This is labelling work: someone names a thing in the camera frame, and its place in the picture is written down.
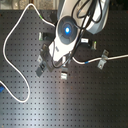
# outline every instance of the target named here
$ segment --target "black perforated table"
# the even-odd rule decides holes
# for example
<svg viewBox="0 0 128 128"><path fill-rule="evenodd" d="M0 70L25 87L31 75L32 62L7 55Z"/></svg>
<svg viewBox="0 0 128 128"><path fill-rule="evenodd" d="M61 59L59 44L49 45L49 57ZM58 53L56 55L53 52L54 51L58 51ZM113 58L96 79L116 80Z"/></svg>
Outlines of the black perforated table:
<svg viewBox="0 0 128 128"><path fill-rule="evenodd" d="M41 11L49 20L51 13ZM3 58L5 37L18 20L21 11L0 11L0 80L20 99L27 96L23 79ZM103 70L98 61L86 65L71 62L68 80L60 78L61 70L48 70L38 78L35 70L43 43L39 32L54 33L35 11L29 10L7 42L6 54L27 77L31 95L27 103L15 101L4 89L0 93L0 128L128 128L128 58L107 61ZM80 61L128 54L128 13L110 11L105 29L85 34L97 41L97 50L79 47L75 57Z"/></svg>

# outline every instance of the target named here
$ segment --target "blue light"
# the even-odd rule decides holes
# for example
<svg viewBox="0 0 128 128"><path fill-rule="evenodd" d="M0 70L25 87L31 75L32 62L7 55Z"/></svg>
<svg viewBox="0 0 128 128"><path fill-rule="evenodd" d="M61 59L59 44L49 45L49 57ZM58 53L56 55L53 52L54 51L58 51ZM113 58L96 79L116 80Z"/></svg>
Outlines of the blue light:
<svg viewBox="0 0 128 128"><path fill-rule="evenodd" d="M69 27L67 27L67 28L65 29L65 33L66 33L66 34L69 34L69 33L70 33Z"/></svg>

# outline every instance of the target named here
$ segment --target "circular sensor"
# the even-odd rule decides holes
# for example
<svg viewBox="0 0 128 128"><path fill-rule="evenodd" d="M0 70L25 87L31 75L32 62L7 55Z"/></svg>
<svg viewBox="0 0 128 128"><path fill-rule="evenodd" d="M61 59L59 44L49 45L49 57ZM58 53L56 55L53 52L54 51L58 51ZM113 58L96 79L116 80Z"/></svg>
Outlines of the circular sensor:
<svg viewBox="0 0 128 128"><path fill-rule="evenodd" d="M58 36L63 44L70 44L77 36L77 28L74 26L75 20L72 17L63 17L58 24Z"/></svg>

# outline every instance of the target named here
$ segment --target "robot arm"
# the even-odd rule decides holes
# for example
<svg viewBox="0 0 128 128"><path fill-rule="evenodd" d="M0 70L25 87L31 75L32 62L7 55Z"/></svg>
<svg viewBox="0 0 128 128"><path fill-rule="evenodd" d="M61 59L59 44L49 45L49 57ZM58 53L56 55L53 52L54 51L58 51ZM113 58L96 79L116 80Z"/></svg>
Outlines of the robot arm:
<svg viewBox="0 0 128 128"><path fill-rule="evenodd" d="M60 0L56 37L49 46L54 62L70 54L83 31L100 32L107 21L110 0Z"/></svg>

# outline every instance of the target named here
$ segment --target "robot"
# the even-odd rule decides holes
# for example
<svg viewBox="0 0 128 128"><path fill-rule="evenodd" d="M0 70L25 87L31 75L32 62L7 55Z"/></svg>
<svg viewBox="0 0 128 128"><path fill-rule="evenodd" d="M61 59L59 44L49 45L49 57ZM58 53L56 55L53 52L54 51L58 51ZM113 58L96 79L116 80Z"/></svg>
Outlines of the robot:
<svg viewBox="0 0 128 128"><path fill-rule="evenodd" d="M84 31L97 34L105 27L109 2L110 0L60 0L55 38L49 46L43 45L41 48L37 76L40 77L46 69L52 72L54 68L61 68L61 78L67 79L67 65L81 43Z"/></svg>

